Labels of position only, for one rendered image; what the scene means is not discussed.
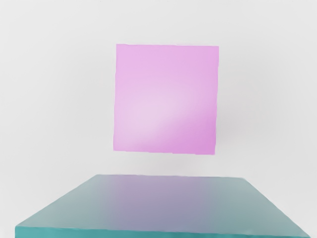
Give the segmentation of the pink block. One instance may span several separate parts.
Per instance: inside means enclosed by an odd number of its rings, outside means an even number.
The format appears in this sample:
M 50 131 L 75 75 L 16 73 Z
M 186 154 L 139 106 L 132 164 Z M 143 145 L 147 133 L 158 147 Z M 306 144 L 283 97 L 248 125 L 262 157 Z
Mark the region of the pink block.
M 113 149 L 213 155 L 217 46 L 116 46 Z

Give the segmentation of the teal block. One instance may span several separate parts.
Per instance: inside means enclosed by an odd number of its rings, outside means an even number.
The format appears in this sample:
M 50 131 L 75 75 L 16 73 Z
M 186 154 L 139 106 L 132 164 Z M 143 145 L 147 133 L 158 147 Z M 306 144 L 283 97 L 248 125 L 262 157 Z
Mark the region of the teal block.
M 310 238 L 243 178 L 96 175 L 15 238 Z

